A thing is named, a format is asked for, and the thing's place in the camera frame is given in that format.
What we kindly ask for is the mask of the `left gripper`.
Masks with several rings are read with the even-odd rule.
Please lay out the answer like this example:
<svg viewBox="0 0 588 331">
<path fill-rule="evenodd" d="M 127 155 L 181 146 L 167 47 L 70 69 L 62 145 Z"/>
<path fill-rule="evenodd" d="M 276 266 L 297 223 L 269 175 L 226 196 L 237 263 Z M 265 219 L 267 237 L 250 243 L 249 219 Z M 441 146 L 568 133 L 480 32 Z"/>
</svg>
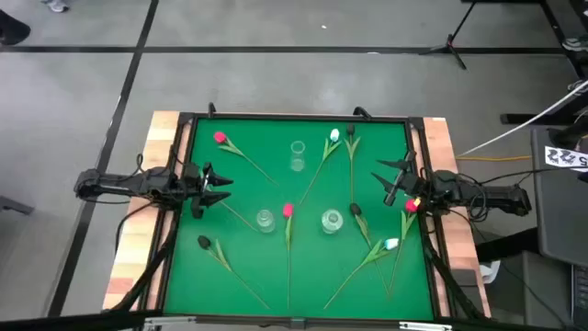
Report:
<svg viewBox="0 0 588 331">
<path fill-rule="evenodd" d="M 184 196 L 186 199 L 191 199 L 190 210 L 196 219 L 202 218 L 205 208 L 231 196 L 230 192 L 208 190 L 209 184 L 219 187 L 233 183 L 232 179 L 212 172 L 210 162 L 206 162 L 202 168 L 192 162 L 185 163 L 182 179 L 185 186 Z"/>
</svg>

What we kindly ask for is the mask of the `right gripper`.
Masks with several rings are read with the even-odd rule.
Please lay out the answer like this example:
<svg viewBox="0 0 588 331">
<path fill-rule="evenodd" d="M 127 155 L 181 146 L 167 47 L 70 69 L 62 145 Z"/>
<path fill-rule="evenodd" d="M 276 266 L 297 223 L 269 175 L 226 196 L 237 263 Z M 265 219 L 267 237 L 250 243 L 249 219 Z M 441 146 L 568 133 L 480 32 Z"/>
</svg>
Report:
<svg viewBox="0 0 588 331">
<path fill-rule="evenodd" d="M 415 151 L 408 151 L 402 160 L 378 160 L 378 163 L 380 164 L 397 168 L 399 170 L 397 176 L 392 182 L 389 182 L 386 178 L 381 177 L 378 174 L 371 173 L 387 192 L 384 200 L 384 203 L 387 206 L 393 205 L 396 199 L 396 194 L 399 190 L 402 190 L 404 193 L 412 197 L 416 197 L 419 193 L 423 192 L 426 186 L 426 180 L 411 172 L 411 165 L 415 160 L 415 156 Z"/>
</svg>

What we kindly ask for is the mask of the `red artificial tulip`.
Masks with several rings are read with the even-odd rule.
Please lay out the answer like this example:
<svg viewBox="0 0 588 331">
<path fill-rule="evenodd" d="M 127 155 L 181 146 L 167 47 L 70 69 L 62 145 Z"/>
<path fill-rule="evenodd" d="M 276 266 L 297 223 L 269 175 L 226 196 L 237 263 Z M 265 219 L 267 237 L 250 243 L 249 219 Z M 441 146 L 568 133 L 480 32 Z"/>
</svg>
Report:
<svg viewBox="0 0 588 331">
<path fill-rule="evenodd" d="M 285 244 L 287 250 L 287 307 L 290 307 L 290 285 L 291 285 L 291 246 L 292 246 L 292 219 L 294 205 L 286 203 L 283 208 L 283 215 L 286 219 L 285 226 Z"/>
<path fill-rule="evenodd" d="M 404 206 L 404 211 L 401 213 L 401 237 L 397 246 L 398 251 L 396 254 L 396 259 L 390 278 L 389 296 L 391 296 L 393 293 L 394 281 L 396 280 L 397 270 L 401 260 L 401 251 L 403 248 L 403 244 L 405 242 L 408 232 L 410 231 L 413 225 L 414 219 L 418 215 L 418 207 L 420 203 L 421 200 L 419 198 L 407 200 Z"/>
<path fill-rule="evenodd" d="M 216 131 L 213 134 L 213 139 L 218 145 L 218 148 L 224 151 L 227 151 L 232 154 L 237 154 L 250 163 L 255 169 L 257 169 L 266 179 L 268 179 L 272 184 L 278 185 L 278 183 L 270 176 L 268 173 L 263 170 L 254 160 L 252 160 L 249 156 L 247 156 L 244 152 L 242 152 L 229 138 L 229 136 L 222 132 Z"/>
</svg>

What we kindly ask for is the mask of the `ribbed clear glass vase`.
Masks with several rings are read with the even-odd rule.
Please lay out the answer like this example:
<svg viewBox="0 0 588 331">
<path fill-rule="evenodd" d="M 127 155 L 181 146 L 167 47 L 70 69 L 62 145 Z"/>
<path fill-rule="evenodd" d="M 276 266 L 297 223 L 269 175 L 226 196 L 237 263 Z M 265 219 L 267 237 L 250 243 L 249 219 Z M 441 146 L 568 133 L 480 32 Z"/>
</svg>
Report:
<svg viewBox="0 0 588 331">
<path fill-rule="evenodd" d="M 272 233 L 276 228 L 275 218 L 270 210 L 261 210 L 256 215 L 259 230 L 264 234 Z"/>
</svg>

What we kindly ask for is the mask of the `light blue artificial tulip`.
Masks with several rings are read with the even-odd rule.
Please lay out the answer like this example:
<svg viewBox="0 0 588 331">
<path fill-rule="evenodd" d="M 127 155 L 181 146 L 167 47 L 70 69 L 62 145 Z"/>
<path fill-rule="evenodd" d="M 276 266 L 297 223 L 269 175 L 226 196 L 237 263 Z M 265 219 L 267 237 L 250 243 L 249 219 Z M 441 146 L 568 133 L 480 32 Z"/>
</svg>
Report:
<svg viewBox="0 0 588 331">
<path fill-rule="evenodd" d="M 299 205 L 302 205 L 303 202 L 306 200 L 308 194 L 311 191 L 312 186 L 314 185 L 318 175 L 320 174 L 322 167 L 329 156 L 338 148 L 340 145 L 340 131 L 338 129 L 332 129 L 328 138 L 324 141 L 323 151 L 322 151 L 322 160 L 316 168 L 316 171 L 307 187 L 306 191 L 304 192 L 302 198 L 300 199 Z"/>
<path fill-rule="evenodd" d="M 334 292 L 331 298 L 327 301 L 324 305 L 324 309 L 327 309 L 333 300 L 338 296 L 338 294 L 342 291 L 342 289 L 346 286 L 346 284 L 356 275 L 356 273 L 362 269 L 364 266 L 375 263 L 379 259 L 388 255 L 393 249 L 395 249 L 399 245 L 400 239 L 399 238 L 390 238 L 386 240 L 378 240 L 376 244 L 374 244 L 364 259 L 359 263 L 359 265 L 353 269 L 353 271 L 345 278 L 343 283 L 339 286 L 339 288 Z"/>
</svg>

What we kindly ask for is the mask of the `diamond-pattern clear glass vase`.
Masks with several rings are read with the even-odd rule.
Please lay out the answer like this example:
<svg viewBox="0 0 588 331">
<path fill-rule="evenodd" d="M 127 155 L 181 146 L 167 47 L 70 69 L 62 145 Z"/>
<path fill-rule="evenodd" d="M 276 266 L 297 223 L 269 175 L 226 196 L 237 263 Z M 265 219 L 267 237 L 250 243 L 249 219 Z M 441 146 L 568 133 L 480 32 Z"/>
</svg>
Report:
<svg viewBox="0 0 588 331">
<path fill-rule="evenodd" d="M 326 234 L 335 234 L 343 224 L 343 215 L 338 210 L 330 209 L 322 214 L 322 229 Z"/>
</svg>

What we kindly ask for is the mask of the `slim clear glass vase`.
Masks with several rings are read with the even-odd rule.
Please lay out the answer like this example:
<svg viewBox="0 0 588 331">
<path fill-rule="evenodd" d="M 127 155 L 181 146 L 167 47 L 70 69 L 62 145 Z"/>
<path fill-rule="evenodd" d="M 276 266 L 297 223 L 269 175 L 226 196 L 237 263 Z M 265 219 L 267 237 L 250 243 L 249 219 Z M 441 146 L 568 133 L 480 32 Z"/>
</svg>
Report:
<svg viewBox="0 0 588 331">
<path fill-rule="evenodd" d="M 290 145 L 290 169 L 295 172 L 300 172 L 305 167 L 304 152 L 306 146 L 303 141 L 294 141 Z"/>
</svg>

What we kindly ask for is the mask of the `green table mat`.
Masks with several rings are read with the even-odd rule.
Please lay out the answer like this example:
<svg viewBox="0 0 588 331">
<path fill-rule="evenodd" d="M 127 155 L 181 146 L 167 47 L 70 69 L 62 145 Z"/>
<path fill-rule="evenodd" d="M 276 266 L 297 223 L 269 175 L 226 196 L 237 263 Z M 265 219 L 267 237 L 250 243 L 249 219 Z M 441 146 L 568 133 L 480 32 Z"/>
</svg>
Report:
<svg viewBox="0 0 588 331">
<path fill-rule="evenodd" d="M 213 120 L 197 123 L 191 148 L 194 163 L 210 162 L 221 176 L 233 183 L 231 196 L 207 209 L 201 219 L 184 209 L 164 299 L 168 314 L 253 315 L 288 317 L 429 319 L 433 315 L 432 285 L 424 260 L 419 223 L 413 223 L 401 251 L 393 293 L 385 292 L 376 264 L 360 269 L 327 309 L 324 305 L 369 252 L 355 217 L 350 211 L 347 135 L 324 163 L 306 200 L 299 205 L 317 166 L 324 141 L 332 129 L 344 131 L 344 122 L 283 120 Z M 237 154 L 218 148 L 216 131 L 254 160 L 278 185 L 272 184 Z M 384 204 L 385 191 L 371 173 L 387 180 L 396 170 L 378 163 L 404 157 L 409 138 L 401 122 L 358 123 L 360 137 L 354 159 L 355 203 L 367 221 L 371 244 L 401 237 L 401 213 L 406 201 L 399 194 L 392 206 Z M 303 141 L 305 167 L 290 169 L 290 145 Z M 290 307 L 287 307 L 286 219 L 283 208 L 294 205 L 292 219 Z M 322 214 L 341 212 L 342 228 L 335 234 L 322 229 Z M 276 228 L 262 233 L 256 215 L 270 210 Z M 207 251 L 198 237 L 220 241 L 232 268 L 270 306 L 266 309 Z M 398 248 L 379 259 L 387 288 Z"/>
</svg>

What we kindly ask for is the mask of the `white plastic object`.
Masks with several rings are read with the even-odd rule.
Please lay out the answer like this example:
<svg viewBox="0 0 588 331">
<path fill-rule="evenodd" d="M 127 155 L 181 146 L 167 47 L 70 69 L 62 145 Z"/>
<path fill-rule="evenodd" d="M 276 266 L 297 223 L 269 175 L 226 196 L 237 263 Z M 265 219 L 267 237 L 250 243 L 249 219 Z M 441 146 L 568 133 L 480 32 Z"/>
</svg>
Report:
<svg viewBox="0 0 588 331">
<path fill-rule="evenodd" d="M 494 260 L 489 263 L 480 263 L 481 278 L 484 284 L 491 284 L 494 282 L 500 270 L 500 266 L 500 260 Z"/>
</svg>

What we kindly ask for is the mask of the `black tripod stand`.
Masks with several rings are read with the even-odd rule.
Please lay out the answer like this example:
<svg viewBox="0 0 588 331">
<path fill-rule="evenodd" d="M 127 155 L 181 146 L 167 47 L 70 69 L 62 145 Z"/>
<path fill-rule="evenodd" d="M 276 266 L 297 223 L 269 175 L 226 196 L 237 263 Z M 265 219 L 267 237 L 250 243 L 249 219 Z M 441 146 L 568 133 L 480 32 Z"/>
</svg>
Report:
<svg viewBox="0 0 588 331">
<path fill-rule="evenodd" d="M 449 33 L 447 35 L 445 43 L 441 44 L 441 45 L 437 45 L 432 48 L 429 48 L 426 51 L 420 52 L 420 55 L 448 53 L 454 57 L 454 59 L 456 60 L 456 62 L 458 64 L 458 67 L 461 70 L 464 70 L 464 71 L 467 70 L 466 64 L 461 59 L 456 47 L 454 46 L 454 41 L 455 41 L 456 36 L 459 34 L 463 25 L 465 24 L 465 22 L 469 18 L 470 13 L 472 12 L 474 6 L 477 4 L 477 1 L 476 0 L 466 0 L 466 3 L 469 3 L 468 10 L 466 11 L 466 13 L 462 17 L 462 19 L 459 21 L 456 29 L 452 33 Z"/>
</svg>

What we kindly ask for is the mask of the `white paper number label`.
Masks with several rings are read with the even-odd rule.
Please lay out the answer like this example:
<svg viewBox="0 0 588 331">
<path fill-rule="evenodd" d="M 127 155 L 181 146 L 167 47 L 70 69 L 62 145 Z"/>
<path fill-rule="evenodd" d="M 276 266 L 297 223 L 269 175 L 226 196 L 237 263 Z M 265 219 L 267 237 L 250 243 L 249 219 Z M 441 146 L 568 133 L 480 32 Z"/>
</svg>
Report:
<svg viewBox="0 0 588 331">
<path fill-rule="evenodd" d="M 588 154 L 551 146 L 546 146 L 544 152 L 545 164 L 548 166 L 588 172 Z"/>
</svg>

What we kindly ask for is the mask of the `gray hard case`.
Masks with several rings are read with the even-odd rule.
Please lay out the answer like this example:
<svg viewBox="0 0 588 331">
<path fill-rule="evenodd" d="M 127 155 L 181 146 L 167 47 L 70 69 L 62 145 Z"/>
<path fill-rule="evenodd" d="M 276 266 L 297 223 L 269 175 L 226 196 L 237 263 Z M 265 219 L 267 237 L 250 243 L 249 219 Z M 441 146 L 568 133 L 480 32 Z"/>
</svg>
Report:
<svg viewBox="0 0 588 331">
<path fill-rule="evenodd" d="M 531 147 L 539 250 L 548 257 L 588 267 L 588 172 L 545 164 L 546 129 L 533 130 Z"/>
</svg>

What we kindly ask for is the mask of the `person's black shoe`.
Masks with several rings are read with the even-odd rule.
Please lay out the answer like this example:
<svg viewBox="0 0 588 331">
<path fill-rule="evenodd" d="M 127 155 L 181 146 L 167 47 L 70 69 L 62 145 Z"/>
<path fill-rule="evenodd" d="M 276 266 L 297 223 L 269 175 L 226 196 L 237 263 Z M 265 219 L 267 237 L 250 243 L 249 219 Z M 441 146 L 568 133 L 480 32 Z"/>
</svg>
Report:
<svg viewBox="0 0 588 331">
<path fill-rule="evenodd" d="M 4 46 L 17 45 L 30 34 L 31 28 L 24 22 L 10 16 L 0 9 L 0 44 Z"/>
</svg>

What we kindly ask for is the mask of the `silver metal bracket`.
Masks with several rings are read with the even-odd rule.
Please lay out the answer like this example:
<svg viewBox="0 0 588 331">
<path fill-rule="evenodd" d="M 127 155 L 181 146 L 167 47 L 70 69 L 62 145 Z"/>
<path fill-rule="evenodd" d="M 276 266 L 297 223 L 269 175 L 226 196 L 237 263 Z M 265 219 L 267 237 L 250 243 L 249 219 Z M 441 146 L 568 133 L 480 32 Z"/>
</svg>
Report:
<svg viewBox="0 0 588 331">
<path fill-rule="evenodd" d="M 195 324 L 197 322 L 195 316 L 159 316 L 149 317 L 144 319 L 144 326 L 162 326 L 173 324 Z"/>
<path fill-rule="evenodd" d="M 437 323 L 417 323 L 400 321 L 399 329 L 407 331 L 453 331 L 453 326 Z"/>
</svg>

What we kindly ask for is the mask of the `black desk leg frame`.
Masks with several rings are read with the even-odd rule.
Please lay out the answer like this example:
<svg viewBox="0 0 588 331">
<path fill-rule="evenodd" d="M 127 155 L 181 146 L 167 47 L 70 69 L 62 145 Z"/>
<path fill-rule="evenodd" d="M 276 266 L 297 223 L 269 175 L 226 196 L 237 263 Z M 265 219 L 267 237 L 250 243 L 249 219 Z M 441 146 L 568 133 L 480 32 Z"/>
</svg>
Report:
<svg viewBox="0 0 588 331">
<path fill-rule="evenodd" d="M 570 2 L 570 7 L 574 15 L 582 23 L 584 32 L 581 37 L 588 38 L 588 18 L 583 18 L 580 14 L 580 10 L 588 9 L 588 5 L 582 5 L 581 0 L 567 1 Z M 562 45 L 566 36 L 561 24 L 551 10 L 548 0 L 537 0 L 537 3 L 541 5 L 555 37 Z M 577 78 L 582 81 L 588 81 L 588 51 L 584 51 L 584 55 L 582 55 L 580 51 L 569 51 L 563 45 L 561 49 L 577 75 Z M 543 114 L 506 113 L 500 116 L 500 121 L 502 124 L 507 125 L 571 125 L 574 120 L 580 119 L 582 116 L 588 117 L 588 92 L 571 97 L 571 99 L 563 101 L 559 106 Z"/>
</svg>

